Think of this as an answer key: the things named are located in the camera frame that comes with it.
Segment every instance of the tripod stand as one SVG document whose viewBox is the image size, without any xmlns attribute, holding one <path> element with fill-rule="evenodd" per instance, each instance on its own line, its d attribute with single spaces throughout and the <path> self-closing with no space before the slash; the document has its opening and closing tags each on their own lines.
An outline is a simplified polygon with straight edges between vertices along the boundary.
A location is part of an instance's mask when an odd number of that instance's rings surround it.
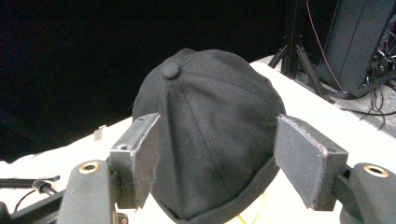
<svg viewBox="0 0 396 224">
<path fill-rule="evenodd" d="M 288 10 L 286 15 L 286 41 L 287 44 L 283 49 L 274 56 L 269 62 L 269 66 L 275 68 L 282 59 L 281 72 L 286 77 L 294 79 L 299 84 L 308 88 L 309 90 L 316 93 L 321 98 L 327 101 L 331 101 L 330 97 L 324 93 L 324 90 L 320 84 L 318 76 L 312 67 L 311 62 L 306 55 L 303 45 L 301 44 L 302 30 L 304 23 L 304 2 L 305 0 L 289 0 Z M 304 71 L 308 75 L 311 87 L 305 83 L 298 81 L 298 65 L 299 62 L 303 66 Z"/>
</svg>

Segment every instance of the white table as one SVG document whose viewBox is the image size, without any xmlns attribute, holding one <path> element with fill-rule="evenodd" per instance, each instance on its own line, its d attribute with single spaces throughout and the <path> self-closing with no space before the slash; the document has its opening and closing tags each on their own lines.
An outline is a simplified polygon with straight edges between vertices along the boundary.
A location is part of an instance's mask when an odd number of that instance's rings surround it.
<svg viewBox="0 0 396 224">
<path fill-rule="evenodd" d="M 264 63 L 252 63 L 262 75 L 268 77 L 282 97 L 287 114 L 303 119 L 314 128 L 331 138 L 349 152 L 347 164 L 370 162 L 383 166 L 396 173 L 396 141 L 378 132 L 374 127 L 348 112 L 317 97 L 294 81 L 279 74 Z M 26 156 L 12 164 L 0 162 L 0 178 L 43 178 L 61 175 L 55 188 L 66 187 L 71 169 L 88 160 L 104 160 L 108 150 L 131 125 L 126 119 L 103 129 L 103 138 L 93 141 L 93 134 L 67 147 L 54 149 L 37 156 Z M 27 192 L 24 189 L 1 189 L 0 200 L 12 212 L 18 200 Z M 34 193 L 24 200 L 23 208 L 45 195 Z M 334 212 L 314 212 L 305 209 L 304 204 L 283 172 L 279 172 L 273 183 L 244 213 L 242 219 L 251 223 L 260 214 L 256 223 L 339 223 L 341 204 L 337 203 Z M 151 196 L 145 207 L 138 211 L 126 211 L 131 223 L 173 223 Z M 229 223 L 241 223 L 236 217 Z"/>
</svg>

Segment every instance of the black backdrop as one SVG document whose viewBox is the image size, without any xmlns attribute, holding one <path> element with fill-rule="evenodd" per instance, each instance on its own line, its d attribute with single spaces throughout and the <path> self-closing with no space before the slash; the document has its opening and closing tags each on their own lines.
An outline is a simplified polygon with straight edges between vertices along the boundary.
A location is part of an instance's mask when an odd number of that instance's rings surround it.
<svg viewBox="0 0 396 224">
<path fill-rule="evenodd" d="M 13 161 L 128 118 L 144 77 L 180 49 L 274 54 L 286 0 L 8 0 L 0 13 L 0 159 Z"/>
</svg>

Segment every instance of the black cap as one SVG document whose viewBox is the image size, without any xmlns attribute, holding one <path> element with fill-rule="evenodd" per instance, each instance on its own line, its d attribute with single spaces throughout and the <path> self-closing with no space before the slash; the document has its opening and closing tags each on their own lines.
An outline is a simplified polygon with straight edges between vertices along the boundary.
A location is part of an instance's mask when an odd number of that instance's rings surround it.
<svg viewBox="0 0 396 224">
<path fill-rule="evenodd" d="M 163 148 L 151 193 L 176 223 L 224 223 L 276 176 L 276 117 L 285 108 L 241 57 L 183 49 L 165 60 L 134 101 L 134 118 L 154 112 Z"/>
</svg>

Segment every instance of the cap button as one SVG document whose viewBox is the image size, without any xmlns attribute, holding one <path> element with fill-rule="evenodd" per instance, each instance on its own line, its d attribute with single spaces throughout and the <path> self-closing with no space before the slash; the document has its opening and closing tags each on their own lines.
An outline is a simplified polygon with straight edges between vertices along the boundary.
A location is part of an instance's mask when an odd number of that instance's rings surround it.
<svg viewBox="0 0 396 224">
<path fill-rule="evenodd" d="M 163 67 L 163 76 L 166 79 L 174 79 L 180 74 L 180 66 L 177 63 L 168 63 Z"/>
</svg>

